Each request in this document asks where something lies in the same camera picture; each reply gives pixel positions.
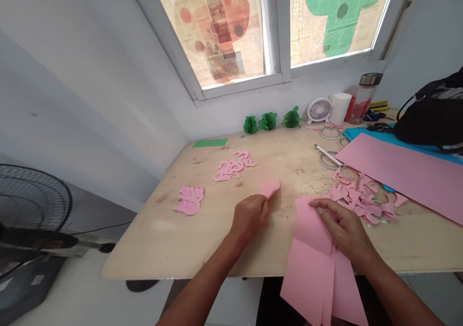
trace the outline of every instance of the black backpack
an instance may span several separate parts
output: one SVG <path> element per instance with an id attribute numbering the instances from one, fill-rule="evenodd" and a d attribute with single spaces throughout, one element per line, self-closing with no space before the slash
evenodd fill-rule
<path id="1" fill-rule="evenodd" d="M 461 153 L 463 147 L 444 149 L 444 145 L 463 142 L 463 99 L 431 98 L 441 89 L 463 87 L 463 68 L 447 78 L 430 82 L 412 96 L 397 113 L 394 134 L 406 143 L 435 145 L 442 153 Z M 415 102 L 399 118 L 409 101 Z"/>

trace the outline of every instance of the plywood tabletop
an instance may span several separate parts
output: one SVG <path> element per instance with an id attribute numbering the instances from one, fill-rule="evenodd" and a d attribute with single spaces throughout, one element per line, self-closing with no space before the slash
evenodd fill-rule
<path id="1" fill-rule="evenodd" d="M 187 145 L 164 180 L 127 229 L 103 267 L 109 279 L 191 278 L 228 232 L 235 205 L 259 192 L 259 183 L 278 178 L 268 228 L 246 249 L 230 276 L 284 275 L 296 218 L 295 200 L 328 193 L 332 170 L 324 168 L 313 147 L 339 151 L 336 140 L 318 131 L 278 127 L 224 136 L 226 146 L 193 148 Z M 247 150 L 256 164 L 241 178 L 216 182 L 212 176 L 222 160 Z M 183 186 L 205 188 L 200 211 L 187 216 L 174 211 Z M 376 249 L 396 272 L 463 271 L 463 227 L 421 205 L 408 201 L 396 210 L 399 222 L 366 231 Z"/>

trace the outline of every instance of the tile floor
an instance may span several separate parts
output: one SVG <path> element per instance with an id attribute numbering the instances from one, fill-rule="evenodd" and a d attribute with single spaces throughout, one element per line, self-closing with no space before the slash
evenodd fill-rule
<path id="1" fill-rule="evenodd" d="M 13 326 L 153 326 L 159 319 L 172 281 L 142 293 L 124 281 L 100 277 L 107 256 L 94 250 L 69 259 L 47 299 Z M 451 273 L 407 275 L 403 279 L 448 326 L 463 325 L 463 285 Z M 255 325 L 263 279 L 229 278 L 222 286 L 206 325 Z"/>

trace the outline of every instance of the window pane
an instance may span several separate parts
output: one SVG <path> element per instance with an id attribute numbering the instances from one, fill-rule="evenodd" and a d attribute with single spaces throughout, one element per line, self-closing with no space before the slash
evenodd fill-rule
<path id="1" fill-rule="evenodd" d="M 201 87 L 265 74 L 260 0 L 161 0 Z"/>
<path id="2" fill-rule="evenodd" d="M 291 0 L 291 66 L 370 49 L 387 0 Z"/>

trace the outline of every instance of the green paper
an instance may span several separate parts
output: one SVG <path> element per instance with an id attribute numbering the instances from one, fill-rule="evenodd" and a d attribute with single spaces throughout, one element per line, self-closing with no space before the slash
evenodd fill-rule
<path id="1" fill-rule="evenodd" d="M 228 138 L 222 139 L 210 139 L 210 140 L 198 140 L 194 143 L 194 148 L 205 148 L 205 147 L 212 147 L 212 146 L 224 146 L 228 141 Z"/>
<path id="2" fill-rule="evenodd" d="M 299 118 L 298 110 L 299 107 L 295 106 L 291 111 L 288 111 L 281 125 L 288 128 L 300 127 L 299 121 L 302 121 L 303 119 Z"/>
<path id="3" fill-rule="evenodd" d="M 255 116 L 246 116 L 245 123 L 243 128 L 246 133 L 253 134 L 259 130 L 256 124 L 256 117 Z"/>
<path id="4" fill-rule="evenodd" d="M 262 114 L 262 120 L 259 121 L 259 128 L 271 131 L 276 127 L 276 113 L 268 112 L 266 114 Z"/>
<path id="5" fill-rule="evenodd" d="M 323 50 L 326 57 L 345 54 L 351 47 L 362 9 L 379 0 L 305 0 L 315 16 L 327 16 Z"/>

